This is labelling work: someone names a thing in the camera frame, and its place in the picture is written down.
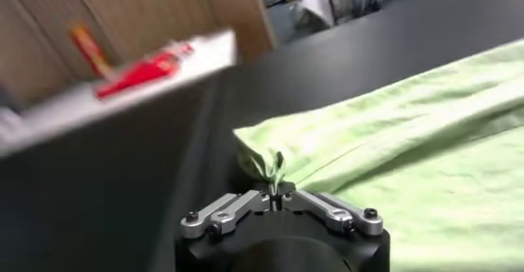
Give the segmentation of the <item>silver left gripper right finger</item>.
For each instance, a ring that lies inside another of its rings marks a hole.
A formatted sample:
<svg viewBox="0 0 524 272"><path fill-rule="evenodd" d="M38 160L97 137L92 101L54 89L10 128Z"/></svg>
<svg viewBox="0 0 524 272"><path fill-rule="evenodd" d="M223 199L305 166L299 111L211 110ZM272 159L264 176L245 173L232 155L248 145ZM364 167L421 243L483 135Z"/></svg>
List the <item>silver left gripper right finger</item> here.
<svg viewBox="0 0 524 272"><path fill-rule="evenodd" d="M333 232L356 229L366 236L380 236L384 232L383 218L375 208L351 205L331 193L311 193L296 189L293 183L283 183L278 185L278 196L283 210L312 214Z"/></svg>

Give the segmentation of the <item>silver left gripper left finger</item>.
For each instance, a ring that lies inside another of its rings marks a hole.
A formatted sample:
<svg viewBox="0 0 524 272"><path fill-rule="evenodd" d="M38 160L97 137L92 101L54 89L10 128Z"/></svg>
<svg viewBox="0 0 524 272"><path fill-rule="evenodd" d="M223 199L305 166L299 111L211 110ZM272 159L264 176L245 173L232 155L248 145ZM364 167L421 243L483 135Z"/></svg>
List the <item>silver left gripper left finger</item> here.
<svg viewBox="0 0 524 272"><path fill-rule="evenodd" d="M226 193L199 211L191 211L180 221L181 234L196 239L209 232L222 237L236 229L237 222L252 211L269 209L270 196L257 190L244 194Z"/></svg>

